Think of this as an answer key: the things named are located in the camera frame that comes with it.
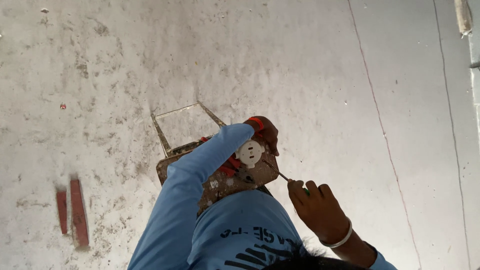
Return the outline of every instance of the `metal frame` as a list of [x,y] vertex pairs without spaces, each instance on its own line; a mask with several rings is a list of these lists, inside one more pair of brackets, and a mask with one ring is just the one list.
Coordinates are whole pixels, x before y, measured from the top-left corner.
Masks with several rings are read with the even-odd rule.
[[203,143],[200,139],[199,140],[196,140],[194,142],[191,142],[191,143],[187,143],[185,145],[182,145],[180,147],[176,147],[174,149],[171,148],[170,144],[168,143],[167,141],[167,138],[165,138],[165,134],[163,134],[162,130],[160,129],[160,126],[158,125],[157,123],[157,118],[163,118],[163,117],[166,117],[166,116],[169,116],[171,114],[174,114],[176,112],[181,112],[182,110],[187,110],[187,109],[190,109],[190,108],[193,108],[193,107],[196,107],[200,105],[200,107],[202,107],[202,109],[206,112],[206,114],[208,116],[210,116],[210,118],[212,118],[212,120],[218,125],[218,127],[222,127],[222,126],[225,126],[225,123],[220,120],[216,115],[214,115],[207,107],[205,107],[200,101],[197,100],[197,103],[193,104],[193,105],[190,105],[190,106],[187,106],[187,107],[183,107],[181,109],[178,109],[178,110],[173,110],[173,111],[169,111],[169,112],[166,112],[166,113],[163,113],[163,114],[160,114],[160,115],[157,115],[157,116],[154,116],[153,114],[151,114],[150,116],[152,117],[152,120],[153,120],[153,124],[156,128],[156,131],[158,133],[158,137],[160,137],[160,143],[162,144],[162,147],[163,147],[163,152],[165,153],[165,156],[167,158],[170,158],[170,157],[173,157],[175,155],[178,155],[178,154],[181,154],[183,152],[186,152],[186,151],[189,151],[189,150],[192,150],[194,148],[196,148],[197,146],[199,146],[201,143]]

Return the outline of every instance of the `pliers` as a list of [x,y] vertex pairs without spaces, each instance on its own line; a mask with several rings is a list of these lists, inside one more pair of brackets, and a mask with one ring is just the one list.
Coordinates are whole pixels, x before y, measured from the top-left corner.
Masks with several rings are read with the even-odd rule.
[[[205,137],[202,137],[200,140],[202,142],[208,141],[208,139],[205,138]],[[218,170],[221,171],[221,172],[224,172],[228,177],[237,176],[240,180],[242,180],[246,183],[249,183],[249,184],[254,184],[255,183],[255,179],[253,178],[252,174],[247,172],[246,169],[240,168],[240,160],[237,160],[233,156],[230,156],[228,158],[228,161],[235,168],[234,170],[230,169],[228,167],[225,167],[223,165],[220,166],[220,168],[218,168]]]

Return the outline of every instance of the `person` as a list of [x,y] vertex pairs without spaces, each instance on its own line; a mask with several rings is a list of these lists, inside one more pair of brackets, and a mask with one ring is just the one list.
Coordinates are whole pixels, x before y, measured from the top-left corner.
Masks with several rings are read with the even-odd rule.
[[288,195],[300,219],[341,260],[309,252],[282,205],[248,190],[229,195],[198,218],[202,184],[243,143],[259,133],[278,156],[278,130],[265,117],[223,126],[218,134],[167,168],[160,195],[132,255],[129,270],[394,270],[362,241],[326,184],[289,180]]

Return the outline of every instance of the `orange wristband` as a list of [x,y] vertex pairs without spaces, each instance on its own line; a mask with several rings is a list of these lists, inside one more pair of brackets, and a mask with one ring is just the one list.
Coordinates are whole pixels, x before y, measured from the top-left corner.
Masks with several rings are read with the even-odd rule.
[[260,121],[260,119],[258,119],[256,117],[250,117],[248,120],[252,120],[252,121],[257,122],[258,125],[260,126],[260,130],[262,130],[264,128],[264,123],[262,123],[262,121]]

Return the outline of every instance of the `blue long-sleeve shirt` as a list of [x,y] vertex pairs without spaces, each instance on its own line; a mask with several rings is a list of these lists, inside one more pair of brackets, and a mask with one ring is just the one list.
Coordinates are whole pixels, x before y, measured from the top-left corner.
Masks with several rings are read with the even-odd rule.
[[[247,124],[224,126],[168,166],[160,195],[129,270],[262,269],[301,238],[282,205],[257,190],[214,203],[197,219],[202,184],[253,136]],[[394,270],[377,253],[373,270]]]

